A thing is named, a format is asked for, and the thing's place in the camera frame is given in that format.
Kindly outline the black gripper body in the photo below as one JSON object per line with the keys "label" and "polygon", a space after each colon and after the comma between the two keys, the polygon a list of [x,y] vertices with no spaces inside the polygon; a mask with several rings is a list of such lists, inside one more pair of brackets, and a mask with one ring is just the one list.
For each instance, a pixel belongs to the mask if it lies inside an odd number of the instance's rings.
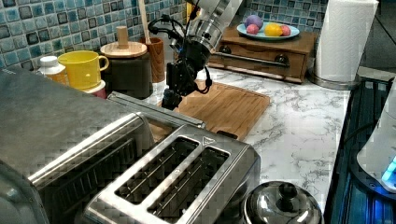
{"label": "black gripper body", "polygon": [[[212,86],[206,67],[210,51],[197,41],[183,40],[177,47],[177,61],[166,65],[167,85],[177,95],[187,96],[194,91],[207,94]],[[195,83],[199,71],[205,70],[205,87],[199,89]]]}

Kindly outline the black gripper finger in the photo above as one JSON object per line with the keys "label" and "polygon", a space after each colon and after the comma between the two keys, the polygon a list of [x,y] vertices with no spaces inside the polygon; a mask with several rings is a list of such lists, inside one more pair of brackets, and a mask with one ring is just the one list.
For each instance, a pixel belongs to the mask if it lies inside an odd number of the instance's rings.
{"label": "black gripper finger", "polygon": [[177,108],[182,100],[182,97],[174,92],[173,90],[165,89],[163,93],[163,99],[162,99],[162,107],[169,109],[169,110],[174,110]]}

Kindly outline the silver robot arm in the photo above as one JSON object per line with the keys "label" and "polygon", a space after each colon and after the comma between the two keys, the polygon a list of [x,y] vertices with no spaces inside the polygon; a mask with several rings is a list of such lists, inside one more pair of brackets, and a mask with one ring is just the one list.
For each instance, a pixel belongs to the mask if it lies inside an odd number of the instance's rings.
{"label": "silver robot arm", "polygon": [[216,51],[223,32],[230,25],[243,0],[188,0],[200,9],[189,21],[175,63],[166,65],[166,85],[162,107],[173,110],[194,91],[209,92],[212,79],[206,65]]}

